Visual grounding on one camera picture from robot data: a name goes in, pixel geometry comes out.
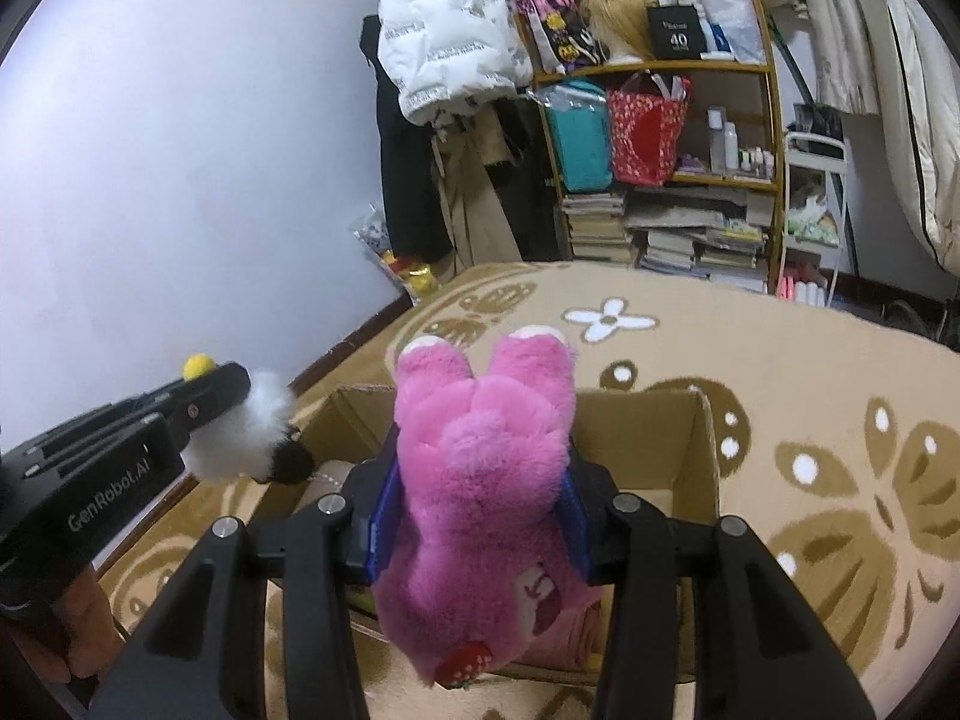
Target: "human hand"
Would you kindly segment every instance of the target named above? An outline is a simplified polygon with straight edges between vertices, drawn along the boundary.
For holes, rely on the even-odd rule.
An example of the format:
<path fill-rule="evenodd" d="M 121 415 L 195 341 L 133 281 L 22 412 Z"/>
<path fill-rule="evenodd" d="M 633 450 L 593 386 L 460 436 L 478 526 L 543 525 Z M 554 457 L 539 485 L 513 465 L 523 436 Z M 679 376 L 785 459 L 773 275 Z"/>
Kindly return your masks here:
<path fill-rule="evenodd" d="M 6 626 L 27 663 L 49 683 L 65 685 L 71 675 L 85 679 L 104 674 L 120 653 L 123 640 L 113 627 L 109 599 L 93 568 L 83 570 L 54 604 L 54 610 L 70 637 L 66 659 L 50 652 L 27 632 Z"/>

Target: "white metal rack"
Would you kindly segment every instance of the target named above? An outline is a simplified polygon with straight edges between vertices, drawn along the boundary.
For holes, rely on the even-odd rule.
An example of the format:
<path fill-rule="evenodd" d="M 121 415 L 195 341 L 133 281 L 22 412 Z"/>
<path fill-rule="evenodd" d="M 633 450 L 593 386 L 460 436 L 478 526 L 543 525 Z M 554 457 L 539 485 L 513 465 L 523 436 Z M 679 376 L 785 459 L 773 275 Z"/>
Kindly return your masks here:
<path fill-rule="evenodd" d="M 805 151 L 801 146 L 810 143 L 822 143 L 824 146 L 832 146 L 837 149 L 842 158 L 820 156 Z M 787 252 L 801 251 L 806 254 L 813 254 L 820 258 L 821 266 L 827 266 L 833 269 L 833 276 L 830 279 L 830 288 L 827 293 L 827 306 L 833 303 L 833 293 L 837 286 L 837 274 L 840 271 L 841 258 L 845 249 L 844 230 L 847 227 L 847 148 L 843 141 L 827 138 L 823 135 L 814 135 L 809 132 L 788 132 L 784 142 L 784 159 L 786 162 L 784 170 L 784 245 L 781 247 L 781 262 L 779 263 L 778 283 L 784 278 L 786 269 Z M 808 170 L 819 170 L 827 174 L 827 208 L 829 208 L 829 175 L 839 175 L 843 186 L 842 196 L 837 199 L 839 205 L 839 218 L 837 218 L 837 232 L 839 234 L 839 245 L 831 247 L 830 245 L 820 244 L 819 242 L 798 240 L 796 236 L 787 233 L 787 217 L 790 211 L 790 196 L 793 194 L 790 185 L 790 167 L 806 167 Z"/>

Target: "red floral bag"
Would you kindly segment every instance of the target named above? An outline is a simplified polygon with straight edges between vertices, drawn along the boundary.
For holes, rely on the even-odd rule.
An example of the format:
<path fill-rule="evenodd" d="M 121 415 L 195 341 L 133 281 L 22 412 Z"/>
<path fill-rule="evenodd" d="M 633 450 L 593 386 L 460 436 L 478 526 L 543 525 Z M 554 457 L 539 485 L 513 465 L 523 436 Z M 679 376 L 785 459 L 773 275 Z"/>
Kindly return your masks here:
<path fill-rule="evenodd" d="M 656 83 L 650 74 L 637 74 L 608 95 L 613 175 L 617 181 L 660 187 L 673 175 L 677 142 L 690 105 L 690 79 L 679 81 L 678 100 L 671 98 L 662 81 Z M 647 86 L 652 91 L 642 91 Z"/>

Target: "white puffer jacket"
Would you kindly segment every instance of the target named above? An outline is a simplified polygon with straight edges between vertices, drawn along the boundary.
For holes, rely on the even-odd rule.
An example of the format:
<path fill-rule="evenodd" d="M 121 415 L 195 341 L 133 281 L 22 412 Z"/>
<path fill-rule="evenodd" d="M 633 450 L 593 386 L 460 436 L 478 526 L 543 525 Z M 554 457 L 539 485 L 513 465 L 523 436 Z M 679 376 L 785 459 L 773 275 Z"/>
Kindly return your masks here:
<path fill-rule="evenodd" d="M 469 116 L 533 76 L 505 0 L 380 0 L 378 55 L 413 124 Z"/>

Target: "beige blanket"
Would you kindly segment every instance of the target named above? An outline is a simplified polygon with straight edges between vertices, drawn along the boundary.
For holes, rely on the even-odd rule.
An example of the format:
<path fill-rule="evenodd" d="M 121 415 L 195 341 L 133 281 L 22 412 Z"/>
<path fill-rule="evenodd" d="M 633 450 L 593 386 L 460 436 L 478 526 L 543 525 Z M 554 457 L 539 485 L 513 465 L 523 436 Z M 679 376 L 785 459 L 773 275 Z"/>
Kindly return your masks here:
<path fill-rule="evenodd" d="M 639 319 L 649 317 L 649 322 Z M 563 329 L 581 388 L 696 384 L 712 401 L 721 509 L 747 519 L 840 645 L 884 717 L 918 680 L 960 610 L 960 358 L 825 309 L 608 266 L 482 266 L 405 314 L 302 399 L 387 383 L 422 333 L 467 349 L 525 324 Z M 130 627 L 203 528 L 248 517 L 263 488 L 200 485 L 104 577 Z M 268 614 L 274 716 L 277 615 Z M 373 718 L 582 720 L 589 692 L 493 678 L 427 690 L 389 645 L 357 640 Z M 676 717 L 690 717 L 690 688 Z"/>

